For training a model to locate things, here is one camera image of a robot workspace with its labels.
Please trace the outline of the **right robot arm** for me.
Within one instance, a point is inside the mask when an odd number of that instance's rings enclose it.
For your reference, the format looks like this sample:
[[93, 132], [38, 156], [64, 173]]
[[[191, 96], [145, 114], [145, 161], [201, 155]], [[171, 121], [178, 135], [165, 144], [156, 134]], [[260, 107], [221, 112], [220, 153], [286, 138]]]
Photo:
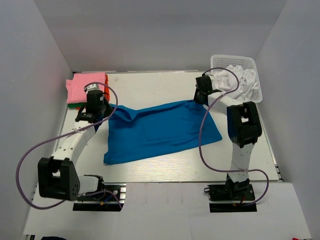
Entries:
[[227, 133], [232, 142], [232, 158], [225, 188], [226, 195], [236, 200], [244, 193], [242, 184], [249, 182], [249, 163], [252, 150], [262, 135], [262, 126], [256, 104], [241, 102], [213, 89], [209, 76], [195, 79], [196, 89], [193, 100], [197, 104], [212, 106], [226, 115]]

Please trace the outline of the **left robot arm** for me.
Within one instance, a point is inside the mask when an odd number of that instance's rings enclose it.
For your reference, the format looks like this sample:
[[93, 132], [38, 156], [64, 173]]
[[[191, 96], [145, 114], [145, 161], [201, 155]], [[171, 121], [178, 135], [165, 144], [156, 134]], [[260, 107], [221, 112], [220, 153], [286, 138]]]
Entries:
[[49, 158], [37, 164], [39, 195], [43, 198], [75, 201], [78, 196], [90, 194], [99, 200], [105, 196], [103, 178], [98, 175], [78, 176], [76, 162], [89, 140], [96, 134], [104, 118], [113, 108], [101, 90], [88, 90], [86, 104], [78, 111], [72, 131], [63, 144]]

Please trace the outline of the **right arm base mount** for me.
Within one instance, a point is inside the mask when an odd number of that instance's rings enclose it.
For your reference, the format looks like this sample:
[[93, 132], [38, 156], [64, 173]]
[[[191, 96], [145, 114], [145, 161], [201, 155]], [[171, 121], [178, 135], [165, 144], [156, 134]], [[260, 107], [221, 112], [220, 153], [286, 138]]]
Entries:
[[255, 201], [253, 186], [236, 193], [228, 194], [224, 184], [210, 184], [203, 189], [208, 194], [210, 213], [253, 213], [257, 212], [256, 204], [246, 206]]

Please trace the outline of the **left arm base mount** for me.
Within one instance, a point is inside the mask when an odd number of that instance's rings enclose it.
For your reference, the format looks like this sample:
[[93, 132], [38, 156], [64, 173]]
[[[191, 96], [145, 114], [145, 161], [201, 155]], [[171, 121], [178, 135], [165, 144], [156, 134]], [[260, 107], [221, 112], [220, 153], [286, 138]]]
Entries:
[[81, 195], [73, 203], [74, 212], [120, 212], [126, 199], [126, 183], [104, 183], [102, 192]]

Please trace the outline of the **blue t-shirt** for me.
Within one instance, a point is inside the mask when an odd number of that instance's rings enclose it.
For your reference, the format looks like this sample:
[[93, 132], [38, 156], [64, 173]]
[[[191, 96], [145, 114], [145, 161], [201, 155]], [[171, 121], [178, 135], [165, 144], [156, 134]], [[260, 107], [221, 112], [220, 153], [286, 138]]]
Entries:
[[223, 139], [206, 109], [193, 100], [131, 109], [119, 105], [108, 120], [106, 165], [173, 154]]

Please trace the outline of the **white t-shirt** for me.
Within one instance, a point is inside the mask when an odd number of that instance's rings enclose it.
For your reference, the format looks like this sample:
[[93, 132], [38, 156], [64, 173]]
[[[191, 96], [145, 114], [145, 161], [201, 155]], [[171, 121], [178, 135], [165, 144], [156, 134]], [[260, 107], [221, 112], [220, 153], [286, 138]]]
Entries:
[[[243, 69], [240, 65], [229, 65], [226, 68], [232, 71], [239, 80], [237, 90], [229, 93], [228, 96], [238, 101], [252, 100], [253, 95], [260, 89], [260, 84], [257, 82], [256, 71], [254, 69]], [[232, 73], [222, 70], [213, 73], [212, 84], [214, 88], [227, 93], [233, 91], [237, 87], [238, 82]]]

